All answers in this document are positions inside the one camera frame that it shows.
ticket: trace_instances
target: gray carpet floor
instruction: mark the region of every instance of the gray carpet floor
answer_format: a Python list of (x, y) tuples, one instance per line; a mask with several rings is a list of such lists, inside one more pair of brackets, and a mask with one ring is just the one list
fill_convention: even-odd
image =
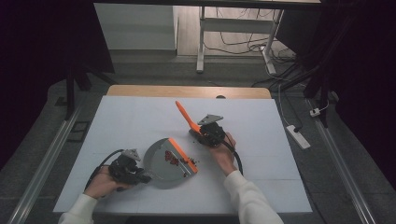
[[(269, 78), (260, 58), (207, 58), (205, 72), (195, 73), (195, 59), (175, 56), (133, 56), (131, 61), (115, 62), (115, 74), (108, 76), (120, 84), (135, 85), (180, 85), (180, 86), (224, 86), (250, 87), (253, 83)], [(276, 64), (278, 72), (286, 70), (289, 63)], [(77, 97), (87, 95), (87, 103), (77, 118), (78, 125), (92, 122), (101, 98), (109, 85), (98, 77), (89, 75), (92, 88), (88, 92), (76, 90)], [(256, 88), (268, 87), (272, 82), (258, 84)], [(337, 173), (329, 151), (326, 148), (315, 124), (309, 116), (309, 107), (302, 95), (303, 86), (287, 90), (290, 102), (281, 94), (280, 102), (284, 118), (288, 123), (298, 124), (295, 113), (304, 127), (301, 133), (311, 144), (308, 150), (301, 150), (288, 135), (290, 147), (297, 162), (305, 190), (311, 202), (313, 213), (280, 214), (285, 223), (361, 223), (355, 205), (344, 183)], [(272, 93), (278, 106), (279, 96)], [(27, 134), (20, 147), (0, 173), (0, 223), (6, 223), (32, 176), (49, 148), (65, 116), (65, 81), (54, 84), (49, 89), (48, 101), (35, 125)], [(396, 193), (381, 174), (364, 147), (347, 126), (338, 118), (331, 100), (328, 108), (329, 130), (339, 146), (346, 163), (358, 183), (361, 192), (372, 209), (377, 223), (396, 223), (394, 207)], [(82, 146), (83, 133), (68, 135), (46, 184), (40, 191), (26, 223), (56, 223), (60, 214), (52, 209), (63, 189)], [(213, 217), (121, 217), (107, 214), (94, 214), (95, 223), (234, 223), (235, 217), (215, 219)]]

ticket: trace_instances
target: white sleeve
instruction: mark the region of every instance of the white sleeve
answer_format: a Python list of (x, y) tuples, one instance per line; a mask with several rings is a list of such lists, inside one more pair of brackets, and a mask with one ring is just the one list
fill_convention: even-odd
[(96, 199), (80, 194), (73, 207), (61, 215), (58, 224), (93, 224), (92, 212), (97, 203)]
[(224, 181), (224, 186), (231, 194), (231, 203), (238, 210), (241, 224), (283, 223), (260, 189), (247, 181), (239, 171), (230, 173)]

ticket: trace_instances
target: person's arm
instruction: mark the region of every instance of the person's arm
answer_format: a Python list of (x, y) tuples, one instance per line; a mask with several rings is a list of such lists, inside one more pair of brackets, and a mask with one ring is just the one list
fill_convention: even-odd
[(98, 199), (111, 193), (117, 188), (130, 188), (130, 185), (114, 181), (108, 173), (108, 167), (103, 166), (83, 194), (78, 196), (72, 208), (63, 213), (58, 223), (88, 224), (93, 223), (92, 212)]
[[(226, 133), (224, 140), (231, 146), (236, 142), (233, 137)], [(219, 167), (226, 175), (224, 187), (231, 195), (231, 203), (238, 210), (239, 221), (245, 223), (283, 223), (279, 215), (269, 205), (267, 199), (259, 188), (252, 182), (247, 181), (233, 165), (233, 153), (226, 146), (210, 147), (212, 154)]]

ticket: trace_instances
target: power strip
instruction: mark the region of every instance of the power strip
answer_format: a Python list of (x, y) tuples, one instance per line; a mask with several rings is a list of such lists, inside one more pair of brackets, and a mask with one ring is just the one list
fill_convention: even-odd
[(295, 133), (294, 129), (295, 129), (294, 125), (290, 125), (290, 126), (286, 127), (286, 130), (289, 131), (289, 134), (291, 135), (291, 137), (294, 138), (294, 140), (297, 142), (297, 144), (300, 146), (300, 148), (307, 149), (307, 148), (311, 147), (311, 145), (309, 145), (309, 143), (305, 140), (303, 135), (299, 132)]

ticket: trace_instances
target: wooden floor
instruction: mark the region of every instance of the wooden floor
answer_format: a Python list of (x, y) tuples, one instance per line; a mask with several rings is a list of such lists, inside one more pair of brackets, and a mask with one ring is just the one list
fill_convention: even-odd
[[(198, 7), (177, 7), (178, 14), (178, 33), (177, 33), (177, 55), (179, 56), (196, 56), (199, 44), (199, 10)], [(227, 18), (227, 19), (245, 19), (245, 20), (272, 20), (274, 11), (272, 9), (260, 9), (257, 8), (227, 8), (219, 7), (218, 10), (215, 7), (205, 8), (206, 18)], [(205, 49), (205, 55), (212, 56), (261, 56), (258, 49), (254, 49), (256, 52), (248, 52), (240, 54), (249, 50), (249, 46), (266, 43), (264, 38), (268, 35), (259, 34), (239, 34), (239, 33), (220, 33), (220, 32), (205, 32), (204, 42), (207, 48)], [(229, 45), (232, 43), (245, 42), (239, 45)], [(278, 53), (282, 49), (286, 49), (283, 44), (276, 41), (274, 42), (272, 49), (275, 53)], [(222, 49), (236, 54), (223, 52)], [(282, 56), (292, 56), (291, 50), (282, 51)]]

